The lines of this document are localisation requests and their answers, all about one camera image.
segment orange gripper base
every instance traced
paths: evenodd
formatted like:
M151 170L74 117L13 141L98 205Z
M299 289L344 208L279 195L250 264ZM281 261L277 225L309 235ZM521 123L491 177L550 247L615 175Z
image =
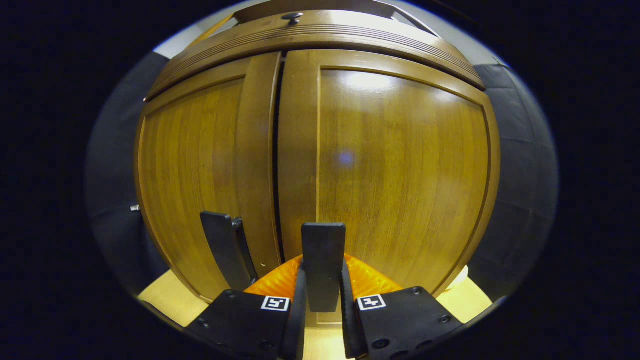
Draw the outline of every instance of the orange gripper base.
M358 297L390 293L403 289L381 272L353 256L345 254L344 259L349 268L353 300ZM301 260L302 255L278 266L272 272L249 286L244 292L262 296L288 297L293 299L296 291L298 267L300 266Z

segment screw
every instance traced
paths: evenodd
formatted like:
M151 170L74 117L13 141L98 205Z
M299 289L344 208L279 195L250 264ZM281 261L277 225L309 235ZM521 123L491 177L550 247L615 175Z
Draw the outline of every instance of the screw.
M202 326L205 329L209 328L209 324L207 323L207 320L204 320L203 318L198 319L198 325Z
M373 344L371 344L371 346L375 349L381 349L381 348L385 348L387 346L389 346L389 340L387 339L380 339L378 341L374 341Z
M263 341L262 343L260 343L260 345L258 345L258 348L260 348L260 350L262 351L268 351L273 348L273 344L268 341Z
M233 220L231 220L231 226L234 228L234 230L238 231L242 226L242 218L234 218Z

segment cabinet door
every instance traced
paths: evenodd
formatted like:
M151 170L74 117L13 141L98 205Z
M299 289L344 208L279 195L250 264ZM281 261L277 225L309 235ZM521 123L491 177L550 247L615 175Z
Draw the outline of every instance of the cabinet door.
M488 97L438 70L345 50L287 53L278 121L286 259L304 222L344 222L346 252L434 296L475 251L500 169Z
M179 279L211 302L228 288L200 213L242 217L258 276L280 264L273 204L273 109L280 53L228 63L143 110L136 140L140 208Z

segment wooden cabinet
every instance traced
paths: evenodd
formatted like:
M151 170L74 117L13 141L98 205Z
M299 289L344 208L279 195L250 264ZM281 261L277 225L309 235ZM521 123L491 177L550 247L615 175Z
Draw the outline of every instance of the wooden cabinet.
M174 86L141 116L135 169L143 217L172 270L209 302L228 284L202 211L242 216L259 276L280 264L272 169L279 70L280 53L233 61Z
M304 222L344 222L345 251L403 287L444 291L493 207L498 148L488 98L411 61L290 51L278 125L286 259Z
M157 246L210 302L228 285L201 211L243 218L259 276L301 254L302 223L344 222L347 253L437 296L497 191L497 125L477 74L450 44L392 20L281 17L190 47L154 84L135 158Z

